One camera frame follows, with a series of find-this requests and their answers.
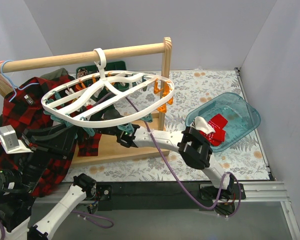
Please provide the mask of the red snowflake sock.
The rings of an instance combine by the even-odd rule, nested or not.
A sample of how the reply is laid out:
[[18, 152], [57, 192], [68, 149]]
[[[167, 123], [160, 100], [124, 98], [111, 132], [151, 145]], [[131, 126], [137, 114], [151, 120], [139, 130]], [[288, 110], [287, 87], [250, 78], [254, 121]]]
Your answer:
[[221, 143], [223, 143], [226, 139], [226, 131], [223, 129], [216, 129], [216, 132], [204, 132], [199, 131], [201, 135], [203, 135], [214, 147], [218, 147]]

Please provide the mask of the white sock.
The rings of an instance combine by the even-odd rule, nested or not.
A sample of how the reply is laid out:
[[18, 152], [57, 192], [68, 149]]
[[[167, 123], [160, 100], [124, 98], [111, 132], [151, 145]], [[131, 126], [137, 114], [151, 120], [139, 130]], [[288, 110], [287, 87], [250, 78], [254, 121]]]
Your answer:
[[190, 126], [206, 135], [215, 133], [214, 128], [201, 116], [196, 116]]

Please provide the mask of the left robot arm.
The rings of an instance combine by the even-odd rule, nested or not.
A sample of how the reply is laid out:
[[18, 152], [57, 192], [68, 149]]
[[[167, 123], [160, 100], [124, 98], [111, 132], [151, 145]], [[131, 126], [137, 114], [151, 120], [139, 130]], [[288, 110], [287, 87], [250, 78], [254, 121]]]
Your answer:
[[82, 173], [74, 177], [64, 197], [35, 225], [28, 227], [36, 198], [32, 195], [51, 159], [68, 159], [78, 126], [25, 129], [18, 138], [11, 125], [0, 127], [0, 144], [13, 155], [17, 169], [0, 169], [0, 239], [50, 240], [83, 200], [96, 197], [97, 183]]

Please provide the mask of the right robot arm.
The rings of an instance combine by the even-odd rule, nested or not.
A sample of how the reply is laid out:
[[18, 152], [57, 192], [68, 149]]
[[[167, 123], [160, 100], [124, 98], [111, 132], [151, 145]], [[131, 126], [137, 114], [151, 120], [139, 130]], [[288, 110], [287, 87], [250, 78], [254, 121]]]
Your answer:
[[179, 153], [190, 168], [201, 170], [216, 188], [217, 195], [227, 199], [235, 192], [234, 178], [226, 173], [217, 163], [213, 155], [213, 146], [225, 140], [225, 125], [228, 121], [218, 114], [212, 120], [206, 121], [197, 116], [183, 131], [151, 130], [148, 125], [124, 123], [122, 116], [100, 121], [82, 121], [77, 125], [64, 121], [62, 124], [40, 129], [32, 138], [37, 144], [52, 145], [52, 142], [71, 144], [79, 128], [89, 134], [116, 136], [117, 142], [126, 147], [154, 147]]

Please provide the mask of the white round clip hanger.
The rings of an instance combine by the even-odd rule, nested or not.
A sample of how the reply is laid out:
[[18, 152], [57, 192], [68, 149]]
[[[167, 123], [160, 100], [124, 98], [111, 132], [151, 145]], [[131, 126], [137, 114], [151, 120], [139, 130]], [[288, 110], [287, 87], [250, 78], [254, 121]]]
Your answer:
[[[71, 125], [86, 129], [117, 127], [136, 120], [145, 121], [153, 111], [165, 113], [173, 103], [175, 84], [167, 77], [126, 70], [106, 71], [107, 57], [101, 48], [94, 49], [99, 56], [98, 73], [86, 75], [48, 91], [41, 99], [43, 109]], [[162, 96], [144, 109], [128, 116], [110, 120], [91, 120], [91, 116], [153, 86]]]

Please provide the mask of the red bear sock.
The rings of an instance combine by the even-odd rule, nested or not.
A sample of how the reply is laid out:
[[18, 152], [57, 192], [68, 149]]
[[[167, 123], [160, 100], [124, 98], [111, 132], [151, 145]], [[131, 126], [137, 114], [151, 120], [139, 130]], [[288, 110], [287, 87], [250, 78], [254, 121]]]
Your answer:
[[208, 121], [208, 124], [211, 125], [214, 129], [218, 128], [221, 130], [227, 125], [227, 123], [228, 120], [219, 113]]

